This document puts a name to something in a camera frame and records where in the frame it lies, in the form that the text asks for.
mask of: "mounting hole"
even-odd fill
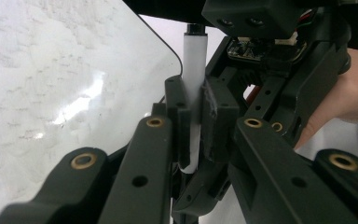
[[[177,107],[185,107],[185,104],[182,103],[182,102],[179,102],[179,103],[176,104],[176,106],[177,106]]]
[[[229,21],[226,19],[219,19],[219,20],[217,20],[217,22],[224,27],[233,27],[234,26],[234,23],[232,23],[232,21]]]
[[[261,28],[265,26],[264,22],[257,18],[249,18],[246,22],[254,28]]]
[[[302,188],[302,189],[307,187],[307,182],[303,178],[300,178],[300,177],[293,177],[292,184],[294,186]]]
[[[144,187],[147,184],[147,177],[144,175],[138,175],[132,180],[132,184],[136,188]]]
[[[83,170],[91,167],[97,161],[97,156],[92,153],[83,153],[74,157],[71,166],[75,170]]]
[[[161,127],[163,123],[164,123],[164,121],[162,119],[152,118],[152,119],[149,119],[146,124],[149,127],[158,128],[158,127]]]
[[[263,123],[258,119],[246,119],[245,124],[252,128],[261,128]]]
[[[336,167],[344,170],[355,171],[358,169],[357,162],[347,155],[332,154],[330,155],[329,160]]]
[[[280,132],[283,129],[283,125],[280,122],[275,122],[271,125],[275,132]]]

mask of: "human hand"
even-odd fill
[[[358,123],[358,50],[348,49],[348,53],[351,55],[351,69],[338,76],[336,85],[310,116],[295,149],[304,145],[330,119]]]

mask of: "white cylindrical rod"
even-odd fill
[[[181,167],[185,174],[193,174],[197,170],[199,161],[201,86],[205,79],[207,44],[208,36],[205,34],[205,26],[189,24],[184,37],[182,73],[182,80],[191,109],[190,164],[187,167]]]

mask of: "black mechanical arm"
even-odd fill
[[[162,1],[152,3],[149,10]],[[89,147],[67,154],[38,194],[8,206],[0,223],[154,224],[171,214],[174,223],[194,224],[230,185],[248,223],[358,223],[358,158],[327,149],[308,161],[293,151],[350,68],[351,30],[336,8],[352,1],[173,3],[200,7],[205,19],[170,19],[227,34],[206,67],[197,172],[178,168],[188,165],[191,111],[181,77],[170,77],[165,103],[153,105],[127,146],[110,156]],[[250,85],[255,97],[245,100]]]

